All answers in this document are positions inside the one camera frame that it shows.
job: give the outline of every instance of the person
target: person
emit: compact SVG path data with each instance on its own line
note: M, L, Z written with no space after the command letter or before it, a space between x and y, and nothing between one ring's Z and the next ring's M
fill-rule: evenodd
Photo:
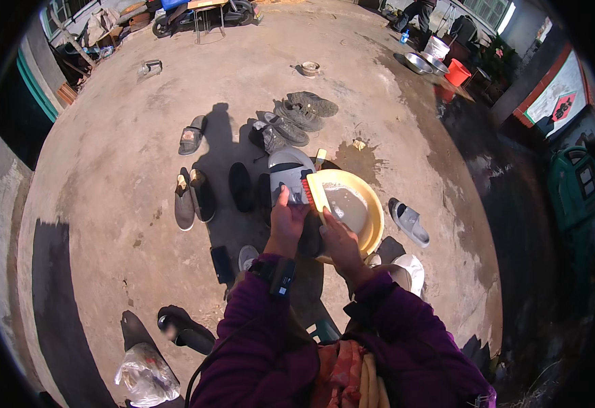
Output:
M403 11L402 15L392 25L393 30L398 33L404 33L407 30L407 24L418 16L420 25L420 38L418 39L418 51L423 51L429 41L429 17L436 8L437 0L414 0Z
M258 273L267 268L255 267L295 257L309 208L288 205L288 195L282 186L266 248L230 290L190 406L494 407L494 389L431 306L393 282L391 268L368 267L356 235L326 209L320 233L354 293L344 308L352 319L329 345L301 328L295 334L288 298L270 294L270 280Z

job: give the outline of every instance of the tire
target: tire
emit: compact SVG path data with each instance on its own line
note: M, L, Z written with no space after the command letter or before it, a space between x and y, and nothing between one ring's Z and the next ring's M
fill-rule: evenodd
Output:
M157 38L168 37L171 35L171 27L166 25L166 16L159 16L153 23L153 34Z
M239 21L239 26L247 26L253 22L253 20L254 14L246 10L243 12L243 17L241 17L241 20Z

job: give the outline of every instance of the sack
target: sack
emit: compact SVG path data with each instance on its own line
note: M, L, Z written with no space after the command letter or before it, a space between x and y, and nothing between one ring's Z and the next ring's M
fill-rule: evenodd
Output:
M116 385L125 383L133 407L148 408L179 397L179 381L157 350L139 343L125 352L114 377Z

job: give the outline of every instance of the yellow brush handle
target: yellow brush handle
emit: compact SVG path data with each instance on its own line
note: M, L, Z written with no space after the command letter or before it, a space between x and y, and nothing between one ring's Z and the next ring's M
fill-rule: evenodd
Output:
M307 183L309 183L309 190L311 190L313 202L316 205L316 210L318 211L320 220L322 221L323 225L326 225L327 223L325 222L325 216L322 214L322 209L327 208L330 211L332 209L329 208L329 201L325 195L325 189L322 187L322 182L320 182L318 173L307 174Z

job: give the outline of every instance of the metal basin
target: metal basin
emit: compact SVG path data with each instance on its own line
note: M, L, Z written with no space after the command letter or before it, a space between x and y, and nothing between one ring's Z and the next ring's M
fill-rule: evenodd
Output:
M404 54L404 57L407 59L405 61L407 63L407 67L411 68L411 70L416 74L424 75L433 73L431 65L429 65L427 61L418 57L415 53L409 52Z
M434 58L432 54L421 52L420 55L422 56L422 58L424 58L425 61L431 64L431 66L433 67L434 74L438 75L439 77L442 77L445 74L449 74L449 69L445 67L445 64L440 62L439 59Z

